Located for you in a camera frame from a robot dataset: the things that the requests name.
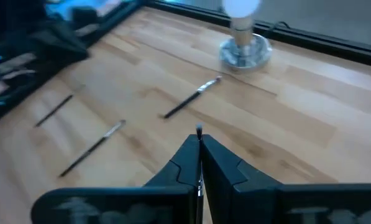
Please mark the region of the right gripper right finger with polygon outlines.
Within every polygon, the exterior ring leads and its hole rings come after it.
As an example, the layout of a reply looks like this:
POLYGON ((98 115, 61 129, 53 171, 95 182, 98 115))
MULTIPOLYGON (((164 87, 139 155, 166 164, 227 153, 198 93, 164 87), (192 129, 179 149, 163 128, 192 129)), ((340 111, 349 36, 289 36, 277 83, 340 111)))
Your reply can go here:
POLYGON ((371 224, 371 184, 283 184, 208 134, 201 157, 214 223, 371 224))

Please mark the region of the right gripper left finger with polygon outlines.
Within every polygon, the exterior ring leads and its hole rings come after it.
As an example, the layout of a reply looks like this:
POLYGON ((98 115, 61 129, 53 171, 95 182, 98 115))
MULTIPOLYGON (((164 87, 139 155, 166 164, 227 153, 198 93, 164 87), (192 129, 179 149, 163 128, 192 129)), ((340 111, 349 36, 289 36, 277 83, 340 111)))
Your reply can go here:
POLYGON ((33 204, 32 223, 196 223, 199 141, 189 135, 141 187, 55 189, 33 204))

